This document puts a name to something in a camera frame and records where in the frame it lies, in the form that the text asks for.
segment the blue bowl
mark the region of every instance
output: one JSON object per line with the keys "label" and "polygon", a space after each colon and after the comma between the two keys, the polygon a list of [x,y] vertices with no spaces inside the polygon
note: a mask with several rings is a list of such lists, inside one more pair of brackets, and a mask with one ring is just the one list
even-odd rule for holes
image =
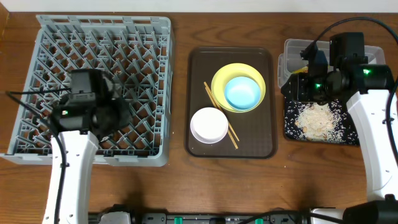
{"label": "blue bowl", "polygon": [[226,101],[237,110],[250,110],[260,101],[259,85],[248,77],[236,77],[225,86]]}

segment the chopsticks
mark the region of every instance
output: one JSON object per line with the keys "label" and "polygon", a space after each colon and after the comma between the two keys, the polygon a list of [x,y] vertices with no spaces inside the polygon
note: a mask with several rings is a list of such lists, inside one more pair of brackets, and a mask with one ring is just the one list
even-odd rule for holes
{"label": "chopsticks", "polygon": [[[215,108],[219,109],[221,112],[224,113],[224,111],[221,109],[221,106],[217,103],[216,99],[214,99],[214,96],[213,96],[213,94],[212,94],[212,92],[211,92],[209,86],[207,85],[207,83],[204,82],[204,84],[205,84],[205,89],[206,89],[207,95],[209,96],[211,102],[213,103],[213,106],[214,106]],[[229,128],[231,129],[232,133],[234,133],[234,136],[236,137],[236,140],[239,141],[239,138],[238,138],[238,136],[236,135],[236,133],[235,133],[234,129],[232,128],[232,125],[229,123],[229,121],[228,121],[228,126],[229,126]],[[236,142],[235,142],[234,138],[232,137],[232,134],[231,134],[231,132],[230,132],[229,130],[228,130],[228,135],[229,135],[229,137],[231,138],[232,143],[233,143],[234,146],[235,146],[235,149],[238,149],[238,145],[236,144]]]}

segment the white bowl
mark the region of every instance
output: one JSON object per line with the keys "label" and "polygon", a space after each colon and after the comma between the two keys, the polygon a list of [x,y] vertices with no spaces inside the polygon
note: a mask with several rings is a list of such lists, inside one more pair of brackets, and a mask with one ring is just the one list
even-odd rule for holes
{"label": "white bowl", "polygon": [[191,132],[198,141],[213,144],[222,140],[228,132],[228,120],[216,108],[202,108],[191,119]]}

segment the yellow bowl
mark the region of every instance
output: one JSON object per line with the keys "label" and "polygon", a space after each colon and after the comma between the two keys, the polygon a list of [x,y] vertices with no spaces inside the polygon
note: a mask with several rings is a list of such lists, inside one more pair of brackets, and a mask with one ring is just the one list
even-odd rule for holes
{"label": "yellow bowl", "polygon": [[[237,110],[229,105],[225,98],[225,86],[226,84],[231,81],[233,78],[236,77],[248,77],[254,80],[260,87],[261,97],[259,102],[255,105],[255,107],[250,108],[248,110]],[[232,63],[229,65],[225,65],[224,67],[220,68],[213,77],[211,81],[211,91],[213,95],[220,104],[220,106],[228,111],[235,112],[235,113],[243,113],[247,111],[251,111],[256,108],[266,95],[266,83],[262,78],[261,74],[252,66],[246,65],[243,63]]]}

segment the gray dish rack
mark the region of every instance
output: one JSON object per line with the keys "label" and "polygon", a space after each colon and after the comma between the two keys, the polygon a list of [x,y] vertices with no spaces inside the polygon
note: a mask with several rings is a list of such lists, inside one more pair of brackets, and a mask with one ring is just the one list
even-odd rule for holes
{"label": "gray dish rack", "polygon": [[[129,126],[102,142],[96,164],[163,166],[169,158],[174,34],[166,17],[37,15],[41,30],[24,91],[69,87],[71,70],[112,74],[134,115]],[[46,117],[66,91],[23,95]],[[7,153],[17,164],[52,164],[51,133],[19,107]]]}

